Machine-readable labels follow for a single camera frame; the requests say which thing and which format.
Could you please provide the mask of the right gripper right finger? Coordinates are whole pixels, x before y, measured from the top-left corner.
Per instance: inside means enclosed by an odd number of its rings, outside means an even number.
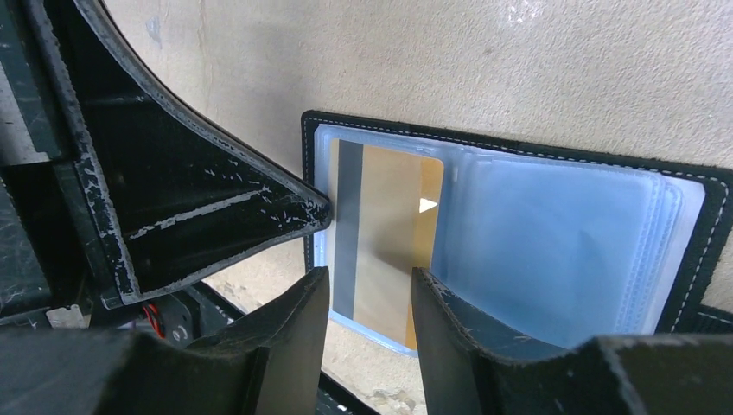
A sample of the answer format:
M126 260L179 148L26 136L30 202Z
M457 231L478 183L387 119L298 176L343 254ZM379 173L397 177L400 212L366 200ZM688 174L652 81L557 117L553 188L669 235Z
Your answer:
M729 414L729 334L612 335L558 348L412 272L431 414Z

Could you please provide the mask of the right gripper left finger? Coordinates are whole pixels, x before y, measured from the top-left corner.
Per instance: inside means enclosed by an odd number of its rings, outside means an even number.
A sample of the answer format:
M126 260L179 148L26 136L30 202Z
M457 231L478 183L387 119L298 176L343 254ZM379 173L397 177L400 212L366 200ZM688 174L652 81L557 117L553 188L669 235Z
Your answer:
M185 348L122 329L1 332L4 414L312 414L329 308L316 267Z

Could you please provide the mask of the black leather card holder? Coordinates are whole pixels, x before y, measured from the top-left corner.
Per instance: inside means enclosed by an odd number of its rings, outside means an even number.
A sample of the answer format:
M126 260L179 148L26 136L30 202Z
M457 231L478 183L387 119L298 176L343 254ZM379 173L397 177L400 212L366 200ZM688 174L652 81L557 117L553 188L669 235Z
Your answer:
M732 330L703 303L732 229L730 169L317 111L301 127L304 179L327 196L336 138L440 160L425 268L511 329L558 348ZM307 266L328 267L331 225L305 240Z

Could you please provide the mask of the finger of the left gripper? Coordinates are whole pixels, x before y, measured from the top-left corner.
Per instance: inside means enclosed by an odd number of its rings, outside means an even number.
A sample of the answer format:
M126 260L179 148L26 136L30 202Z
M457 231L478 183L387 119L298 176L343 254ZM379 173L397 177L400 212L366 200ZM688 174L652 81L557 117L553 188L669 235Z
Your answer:
M26 1L70 152L62 188L109 309L322 230L327 198L176 97L99 1Z

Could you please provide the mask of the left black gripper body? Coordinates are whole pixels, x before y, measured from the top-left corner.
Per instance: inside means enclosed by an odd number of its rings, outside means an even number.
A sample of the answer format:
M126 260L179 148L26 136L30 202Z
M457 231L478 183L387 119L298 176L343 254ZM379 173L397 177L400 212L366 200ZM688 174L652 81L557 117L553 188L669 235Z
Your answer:
M63 40L61 97L19 1L1 4L1 316L82 304L93 326L137 316L123 242L137 194L137 87L100 1L40 3Z

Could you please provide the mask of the gold credit card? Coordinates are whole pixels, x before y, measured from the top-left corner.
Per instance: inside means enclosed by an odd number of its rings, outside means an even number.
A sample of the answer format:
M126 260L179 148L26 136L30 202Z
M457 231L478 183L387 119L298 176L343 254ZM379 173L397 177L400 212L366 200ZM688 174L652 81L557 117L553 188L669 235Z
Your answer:
M324 248L331 316L384 348L415 355L411 271L431 263L443 163L336 138L327 184L335 208Z

